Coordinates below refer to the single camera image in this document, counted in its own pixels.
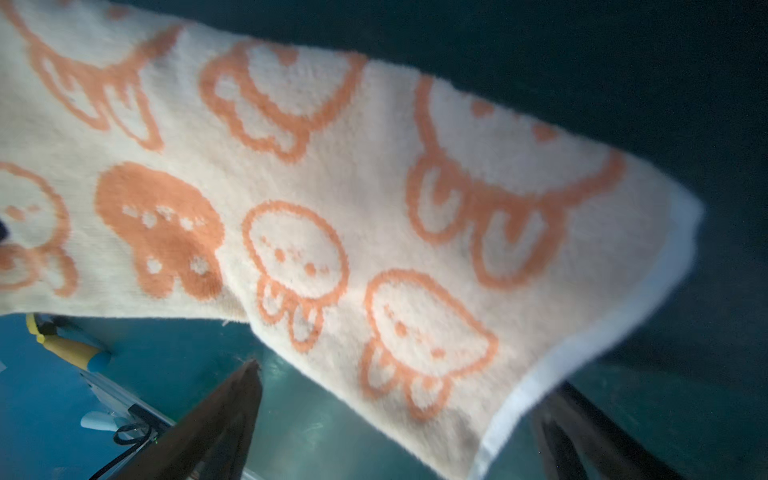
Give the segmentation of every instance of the fabric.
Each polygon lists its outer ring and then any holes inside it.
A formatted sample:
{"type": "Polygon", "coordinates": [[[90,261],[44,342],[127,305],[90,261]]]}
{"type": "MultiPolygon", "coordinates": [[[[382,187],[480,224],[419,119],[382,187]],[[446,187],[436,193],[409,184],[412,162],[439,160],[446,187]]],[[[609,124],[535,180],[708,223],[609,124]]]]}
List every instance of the fabric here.
{"type": "Polygon", "coordinates": [[[631,154],[357,53],[0,0],[0,313],[248,322],[446,478],[682,278],[631,154]]]}

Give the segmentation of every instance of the black cable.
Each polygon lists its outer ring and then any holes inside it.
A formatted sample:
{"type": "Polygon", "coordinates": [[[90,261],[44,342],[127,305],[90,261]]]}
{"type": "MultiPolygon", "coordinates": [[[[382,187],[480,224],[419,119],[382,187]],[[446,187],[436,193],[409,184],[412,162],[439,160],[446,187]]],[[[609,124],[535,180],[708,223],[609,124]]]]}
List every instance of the black cable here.
{"type": "Polygon", "coordinates": [[[143,447],[149,442],[149,438],[152,436],[152,428],[149,425],[144,425],[143,423],[131,423],[130,425],[124,425],[120,427],[112,436],[112,439],[115,443],[118,445],[133,445],[125,452],[122,452],[120,455],[116,456],[111,462],[101,467],[101,470],[94,473],[93,476],[91,476],[88,480],[98,480],[100,479],[105,473],[112,470],[112,467],[117,465],[118,463],[125,460],[129,455],[136,452],[138,449],[143,447]],[[147,426],[147,434],[140,439],[130,439],[130,440],[123,440],[120,438],[121,432],[129,432],[131,430],[138,429],[140,427],[147,426]]]}

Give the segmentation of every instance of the towel edge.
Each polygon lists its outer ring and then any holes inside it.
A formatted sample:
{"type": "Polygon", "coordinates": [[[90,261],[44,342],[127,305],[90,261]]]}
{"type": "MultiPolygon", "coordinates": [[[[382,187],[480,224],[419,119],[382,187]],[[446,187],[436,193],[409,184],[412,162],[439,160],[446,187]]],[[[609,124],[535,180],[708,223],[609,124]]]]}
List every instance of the towel edge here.
{"type": "Polygon", "coordinates": [[[674,183],[667,241],[648,274],[616,309],[585,331],[574,334],[547,352],[511,391],[485,431],[468,480],[482,480],[509,440],[522,416],[557,384],[600,353],[619,343],[648,318],[690,272],[703,204],[674,183]]]}

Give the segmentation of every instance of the orange jellyfish pattern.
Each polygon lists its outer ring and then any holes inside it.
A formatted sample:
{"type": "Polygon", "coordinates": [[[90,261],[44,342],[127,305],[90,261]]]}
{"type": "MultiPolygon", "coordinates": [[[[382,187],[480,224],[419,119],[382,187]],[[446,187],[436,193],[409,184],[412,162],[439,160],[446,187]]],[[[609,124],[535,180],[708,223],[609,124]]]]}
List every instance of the orange jellyfish pattern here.
{"type": "Polygon", "coordinates": [[[145,293],[167,297],[178,277],[198,300],[219,295],[223,281],[215,251],[224,227],[197,188],[129,162],[101,175],[94,203],[104,223],[131,246],[145,293]]]}
{"type": "MultiPolygon", "coordinates": [[[[60,8],[68,8],[60,3],[60,8]]],[[[75,117],[99,131],[109,131],[111,120],[131,139],[149,151],[163,149],[163,140],[141,87],[139,73],[176,44],[181,25],[169,27],[141,42],[118,63],[103,68],[73,60],[46,45],[24,22],[12,0],[0,0],[0,9],[27,42],[29,63],[51,94],[75,117]],[[119,101],[110,101],[108,89],[119,101]],[[84,95],[79,104],[76,94],[84,95]]],[[[111,6],[107,18],[119,21],[129,10],[111,6]]]]}
{"type": "MultiPolygon", "coordinates": [[[[310,135],[327,127],[350,103],[362,80],[362,69],[366,64],[366,57],[357,53],[338,54],[346,59],[348,68],[336,90],[315,111],[289,113],[269,95],[262,92],[251,78],[248,51],[258,47],[268,48],[285,69],[300,61],[301,52],[298,48],[256,39],[241,41],[225,55],[209,62],[203,69],[200,74],[200,96],[205,105],[227,124],[231,134],[244,145],[255,151],[271,152],[283,162],[294,163],[301,160],[306,153],[310,135]],[[290,147],[281,145],[274,135],[265,134],[262,137],[254,137],[247,132],[246,122],[238,114],[235,101],[222,98],[217,94],[217,86],[225,78],[234,80],[239,96],[244,102],[293,138],[293,144],[290,147]]],[[[302,78],[292,80],[289,71],[286,70],[284,81],[287,84],[299,84],[307,80],[302,78]]],[[[312,85],[308,83],[307,89],[311,88],[312,85]]]]}
{"type": "Polygon", "coordinates": [[[498,338],[424,273],[380,273],[365,308],[374,337],[360,362],[363,394],[379,399],[401,389],[421,422],[438,415],[457,382],[485,369],[498,350],[498,338]]]}
{"type": "MultiPolygon", "coordinates": [[[[525,285],[532,278],[545,271],[555,258],[558,249],[568,234],[568,210],[577,207],[598,194],[611,191],[624,176],[626,168],[624,155],[616,150],[608,154],[602,169],[558,190],[544,194],[513,194],[501,187],[473,178],[461,164],[450,158],[438,143],[435,125],[429,112],[429,95],[433,78],[422,76],[416,87],[415,122],[424,153],[410,170],[406,181],[406,205],[414,231],[432,245],[449,242],[465,229],[473,226],[470,239],[472,267],[481,285],[493,289],[511,289],[525,285]],[[425,179],[437,173],[432,195],[426,201],[441,206],[456,193],[460,201],[455,216],[441,230],[430,230],[425,226],[419,213],[424,193],[428,188],[425,179]],[[491,273],[484,258],[484,246],[488,229],[496,214],[506,214],[504,238],[508,245],[515,245],[534,214],[540,215],[545,228],[519,265],[506,272],[491,273]]],[[[481,118],[492,113],[492,105],[475,101],[472,115],[481,118]]],[[[553,141],[558,133],[546,124],[534,124],[532,134],[539,144],[553,141]]]]}
{"type": "Polygon", "coordinates": [[[346,292],[349,262],[339,235],[308,208],[268,201],[246,215],[243,242],[261,273],[263,321],[276,325],[287,316],[293,348],[309,352],[323,331],[323,311],[346,292]]]}
{"type": "Polygon", "coordinates": [[[40,280],[58,296],[78,287],[78,271],[64,250],[71,231],[64,201],[42,177],[0,162],[0,217],[11,237],[0,245],[0,292],[15,291],[40,280]]]}

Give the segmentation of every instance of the teal floor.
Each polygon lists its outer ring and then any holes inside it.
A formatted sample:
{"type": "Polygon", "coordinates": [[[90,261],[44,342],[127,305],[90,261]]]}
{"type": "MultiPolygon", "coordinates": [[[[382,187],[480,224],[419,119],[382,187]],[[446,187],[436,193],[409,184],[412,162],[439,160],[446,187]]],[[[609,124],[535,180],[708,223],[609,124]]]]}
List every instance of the teal floor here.
{"type": "MultiPolygon", "coordinates": [[[[189,412],[243,362],[257,359],[264,396],[247,467],[265,480],[437,478],[266,348],[247,325],[213,320],[72,321],[113,352],[103,371],[109,379],[173,419],[189,412]]],[[[615,361],[592,363],[571,381],[685,478],[768,475],[768,397],[758,392],[615,361]]],[[[544,478],[527,419],[489,478],[544,478]]]]}

